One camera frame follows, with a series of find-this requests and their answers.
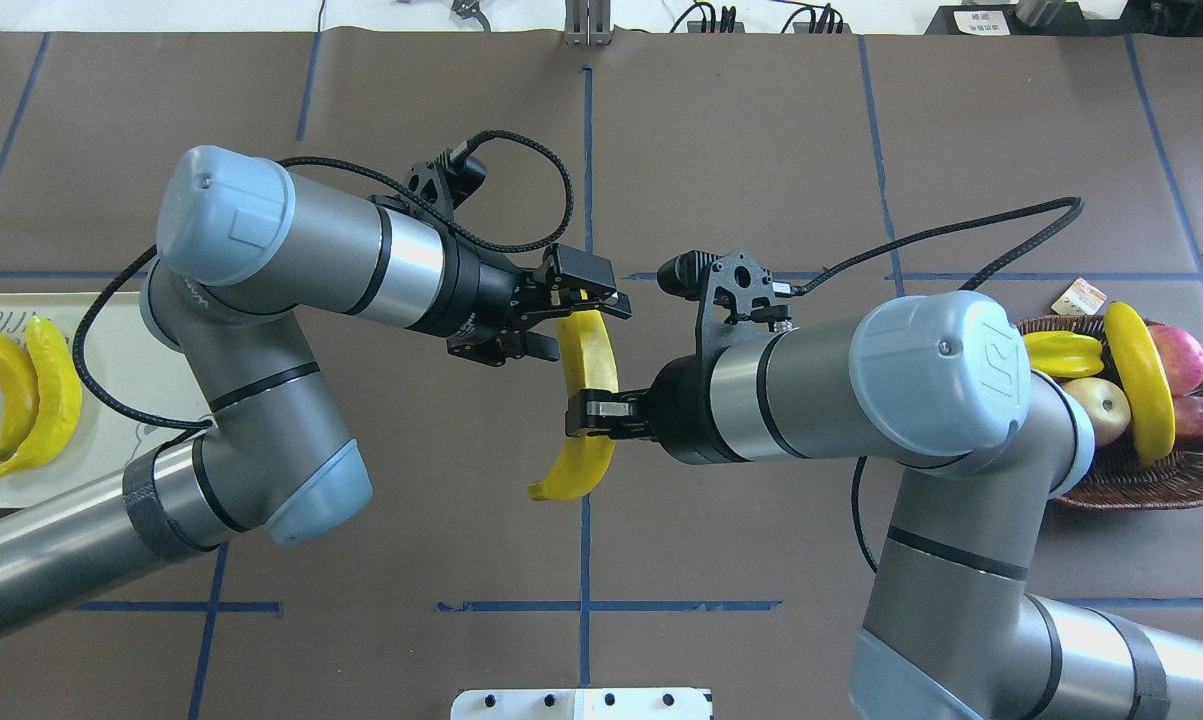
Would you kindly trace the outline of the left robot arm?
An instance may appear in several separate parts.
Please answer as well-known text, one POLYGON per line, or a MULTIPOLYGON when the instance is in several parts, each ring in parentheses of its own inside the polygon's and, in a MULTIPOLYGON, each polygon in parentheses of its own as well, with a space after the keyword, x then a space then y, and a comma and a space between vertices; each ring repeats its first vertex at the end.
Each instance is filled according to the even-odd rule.
POLYGON ((628 319, 614 264, 543 240, 496 245, 456 222, 486 169, 482 132, 405 182, 332 157, 185 151, 158 215, 144 323, 209 410, 125 469, 0 519, 0 639, 263 528, 294 546, 358 514, 372 484, 300 328, 298 307, 392 325, 485 365, 561 359, 537 325, 628 319))

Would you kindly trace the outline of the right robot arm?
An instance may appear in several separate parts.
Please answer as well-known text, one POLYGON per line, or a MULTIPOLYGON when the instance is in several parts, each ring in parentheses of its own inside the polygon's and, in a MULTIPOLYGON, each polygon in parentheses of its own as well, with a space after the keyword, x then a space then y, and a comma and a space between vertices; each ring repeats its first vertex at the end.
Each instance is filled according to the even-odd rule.
POLYGON ((597 311, 561 322, 571 433, 623 421, 688 464, 883 457, 901 488, 851 676, 866 719, 1203 719, 1203 642, 1027 593, 1051 496, 1094 460, 1081 406, 988 296, 758 333, 618 392, 597 311))

